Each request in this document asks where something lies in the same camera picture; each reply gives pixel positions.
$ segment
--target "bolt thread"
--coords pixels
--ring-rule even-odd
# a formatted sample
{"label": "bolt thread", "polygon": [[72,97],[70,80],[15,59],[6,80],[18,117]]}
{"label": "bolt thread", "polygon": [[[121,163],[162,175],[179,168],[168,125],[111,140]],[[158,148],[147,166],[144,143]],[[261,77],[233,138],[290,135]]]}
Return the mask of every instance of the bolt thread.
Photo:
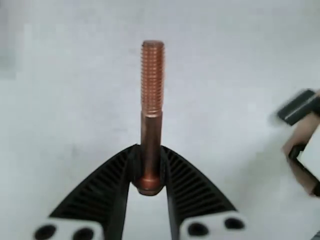
{"label": "bolt thread", "polygon": [[147,40],[141,50],[141,107],[146,117],[162,114],[164,98],[165,45]]}

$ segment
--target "black handle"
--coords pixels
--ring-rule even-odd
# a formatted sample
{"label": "black handle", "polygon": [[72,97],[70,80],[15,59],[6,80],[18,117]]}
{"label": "black handle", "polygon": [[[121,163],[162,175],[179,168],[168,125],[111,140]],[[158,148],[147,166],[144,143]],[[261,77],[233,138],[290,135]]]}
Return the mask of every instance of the black handle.
{"label": "black handle", "polygon": [[311,112],[320,116],[320,97],[307,89],[278,111],[277,115],[292,126]]}

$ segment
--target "copper bolt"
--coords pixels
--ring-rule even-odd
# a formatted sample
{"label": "copper bolt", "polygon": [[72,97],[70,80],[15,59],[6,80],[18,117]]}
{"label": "copper bolt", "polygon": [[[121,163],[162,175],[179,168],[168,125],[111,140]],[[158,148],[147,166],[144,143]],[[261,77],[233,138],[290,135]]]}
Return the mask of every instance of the copper bolt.
{"label": "copper bolt", "polygon": [[153,196],[162,189],[160,150],[162,106],[164,98],[165,45],[147,40],[141,52],[141,162],[142,177],[138,181],[141,194]]}

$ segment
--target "mounting hole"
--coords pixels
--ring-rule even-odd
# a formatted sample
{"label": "mounting hole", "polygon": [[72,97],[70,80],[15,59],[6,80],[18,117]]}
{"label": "mounting hole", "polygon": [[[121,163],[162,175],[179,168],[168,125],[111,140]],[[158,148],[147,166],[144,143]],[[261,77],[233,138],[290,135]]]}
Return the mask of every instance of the mounting hole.
{"label": "mounting hole", "polygon": [[208,228],[200,222],[191,223],[188,227],[190,236],[205,236],[209,233]]}
{"label": "mounting hole", "polygon": [[230,217],[227,220],[225,220],[224,225],[227,229],[244,229],[245,228],[244,222],[234,217]]}
{"label": "mounting hole", "polygon": [[73,234],[72,240],[91,240],[94,238],[94,231],[88,227],[79,229]]}
{"label": "mounting hole", "polygon": [[57,228],[52,224],[44,225],[34,233],[34,238],[36,240],[47,240],[55,234],[56,230]]}

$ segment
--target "white surface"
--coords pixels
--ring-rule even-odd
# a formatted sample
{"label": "white surface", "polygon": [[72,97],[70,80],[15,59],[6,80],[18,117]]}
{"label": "white surface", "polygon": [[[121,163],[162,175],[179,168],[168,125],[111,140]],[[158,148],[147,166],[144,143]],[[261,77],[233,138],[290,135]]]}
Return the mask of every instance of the white surface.
{"label": "white surface", "polygon": [[39,228],[53,225],[56,227],[56,230],[50,240],[72,240],[74,234],[81,230],[89,228],[93,232],[91,240],[104,240],[104,232],[102,226],[94,221],[84,221],[84,220],[74,220],[74,219],[61,219],[50,217],[41,221],[35,228],[34,231],[37,231]]}
{"label": "white surface", "polygon": [[[243,229],[227,229],[225,221],[227,219],[236,219],[241,221]],[[190,224],[203,224],[208,229],[205,236],[190,236],[188,228]],[[248,240],[250,239],[250,227],[246,220],[236,211],[226,211],[218,214],[190,217],[183,221],[180,226],[181,240]]]}
{"label": "white surface", "polygon": [[[162,143],[225,193],[255,239],[308,240],[319,230],[320,201],[280,151],[292,129],[268,117],[301,88],[319,88],[320,1],[21,0],[16,8],[15,80],[0,82],[2,239],[28,238],[88,174],[139,141],[144,39],[166,43]],[[129,197],[123,239],[170,239],[165,192],[147,198],[132,188]]]}
{"label": "white surface", "polygon": [[320,156],[320,127],[313,133],[311,139],[306,145],[304,151],[299,156],[300,163],[312,173],[317,179],[320,179],[319,156]]}

